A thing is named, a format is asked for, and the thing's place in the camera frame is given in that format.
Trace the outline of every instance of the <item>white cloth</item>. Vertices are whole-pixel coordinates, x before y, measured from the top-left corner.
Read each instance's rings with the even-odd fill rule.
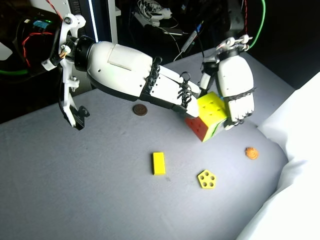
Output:
[[[319,92],[320,73],[258,127],[281,146],[288,164],[276,192],[237,240],[320,240]]]

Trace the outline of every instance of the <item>gray tabletop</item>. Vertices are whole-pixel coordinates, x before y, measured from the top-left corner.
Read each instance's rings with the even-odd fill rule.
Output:
[[[256,125],[293,92],[245,54],[256,112],[205,143],[172,110],[93,90],[75,98],[91,116],[81,131],[52,105],[0,125],[0,239],[233,240],[273,193],[287,159]],[[167,66],[200,79],[196,54]],[[260,157],[250,160],[253,146]],[[152,175],[164,152],[166,175]],[[215,189],[197,175],[208,169]]]

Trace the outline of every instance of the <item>red wire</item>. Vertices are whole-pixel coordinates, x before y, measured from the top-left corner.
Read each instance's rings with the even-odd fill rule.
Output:
[[[50,2],[50,0],[45,0],[48,4],[50,4],[51,8],[55,11],[56,14],[59,15],[60,20],[62,21],[62,16],[61,14],[56,10],[55,6]]]
[[[28,65],[28,67],[30,67],[30,62],[29,60],[27,59],[27,51],[26,51],[26,48],[25,48],[25,44],[26,42],[29,40],[29,38],[31,36],[34,36],[34,35],[53,35],[52,32],[48,32],[48,31],[44,31],[44,32],[32,32],[29,34],[29,36],[26,37],[25,40],[23,40],[22,42],[22,48],[23,48],[23,57],[25,58],[25,61],[26,61],[26,64]]]
[[[245,31],[246,34],[248,34],[248,26],[247,26],[248,6],[247,6],[247,0],[244,0],[244,7],[245,7],[244,31]]]

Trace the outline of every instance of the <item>orange swirl-shaped object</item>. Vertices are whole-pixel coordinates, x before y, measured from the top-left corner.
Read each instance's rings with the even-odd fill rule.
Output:
[[[252,160],[255,160],[259,157],[259,152],[257,149],[255,149],[254,147],[247,147],[245,149],[245,155],[252,159]]]

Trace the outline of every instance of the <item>green cable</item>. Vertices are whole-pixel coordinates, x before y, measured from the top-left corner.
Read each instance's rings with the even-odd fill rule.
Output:
[[[256,44],[256,42],[258,40],[258,37],[260,35],[261,29],[264,26],[265,16],[266,16],[266,2],[265,2],[265,0],[261,0],[261,2],[262,2],[262,20],[261,20],[261,24],[260,24],[259,30],[258,30],[258,32],[257,32],[252,44],[249,46],[249,49],[252,48]]]
[[[28,70],[19,70],[19,71],[4,71],[0,70],[0,74],[2,75],[8,75],[8,76],[20,76],[20,75],[26,75],[28,74]]]

